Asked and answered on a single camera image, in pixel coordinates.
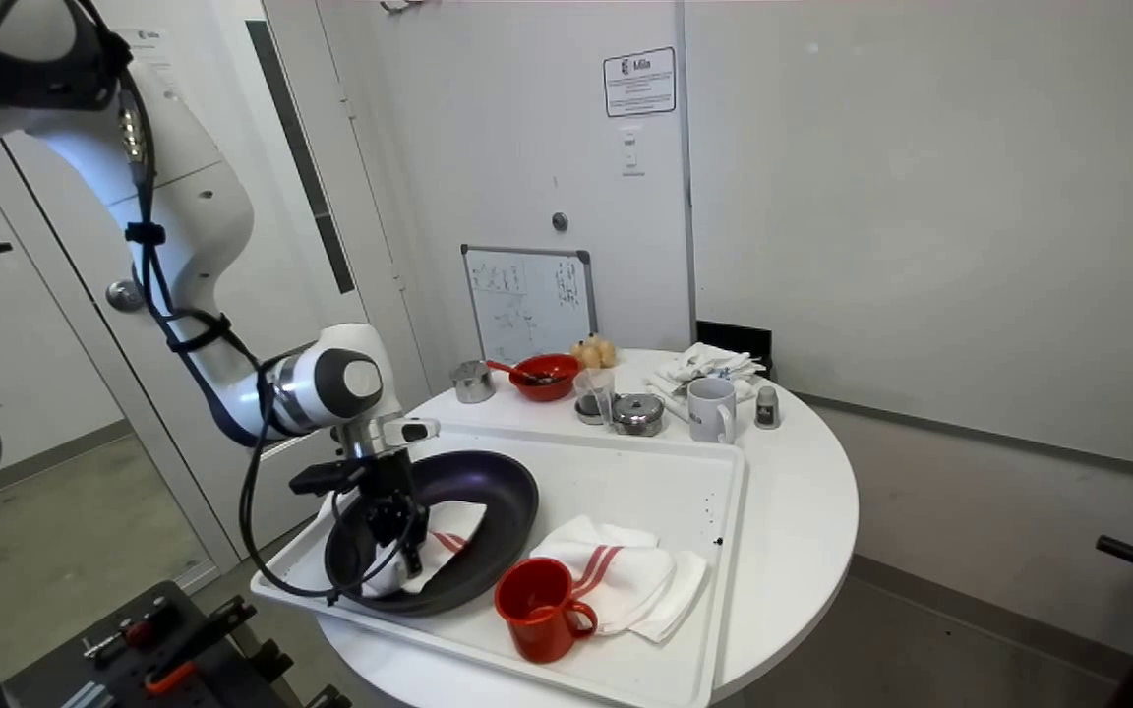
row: gray floor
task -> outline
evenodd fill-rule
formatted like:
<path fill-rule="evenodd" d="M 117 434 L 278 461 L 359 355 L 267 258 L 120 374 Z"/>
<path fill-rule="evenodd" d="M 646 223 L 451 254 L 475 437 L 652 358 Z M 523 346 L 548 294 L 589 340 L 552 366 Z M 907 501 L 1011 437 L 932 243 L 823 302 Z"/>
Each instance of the gray floor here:
<path fill-rule="evenodd" d="M 103 442 L 67 465 L 0 489 L 0 675 L 157 579 L 193 564 L 193 545 L 135 442 Z M 245 593 L 246 570 L 202 589 L 202 606 Z M 396 705 L 354 675 L 295 608 L 252 616 L 295 669 L 295 696 L 324 686 L 354 705 Z M 792 708 L 1083 708 L 1111 696 L 1105 675 L 932 614 L 869 579 L 850 579 L 817 635 L 735 705 Z"/>

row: tray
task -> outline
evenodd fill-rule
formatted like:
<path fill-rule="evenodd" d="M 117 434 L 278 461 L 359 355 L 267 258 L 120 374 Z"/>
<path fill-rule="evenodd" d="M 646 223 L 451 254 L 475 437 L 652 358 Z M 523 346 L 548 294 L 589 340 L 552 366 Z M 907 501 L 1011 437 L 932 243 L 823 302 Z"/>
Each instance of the tray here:
<path fill-rule="evenodd" d="M 537 482 L 537 519 L 528 545 L 552 528 L 595 517 L 596 523 L 646 528 L 667 551 L 691 551 L 713 570 L 684 616 L 665 640 L 649 646 L 633 635 L 589 637 L 555 663 L 528 663 L 507 640 L 502 623 L 493 608 L 493 589 L 475 603 L 436 616 L 383 616 L 359 603 L 309 603 L 274 589 L 265 576 L 252 579 L 252 593 L 354 623 L 368 635 L 414 640 L 459 662 L 475 662 L 497 671 L 560 686 L 589 700 L 611 705 L 707 705 L 721 669 L 730 560 L 739 543 L 739 496 L 745 451 L 725 444 L 661 444 L 629 437 L 548 437 L 513 427 L 450 427 L 436 442 L 414 444 L 414 461 L 489 448 L 515 458 Z M 329 534 L 329 513 L 301 528 L 267 566 L 295 587 L 325 587 L 324 545 Z"/>

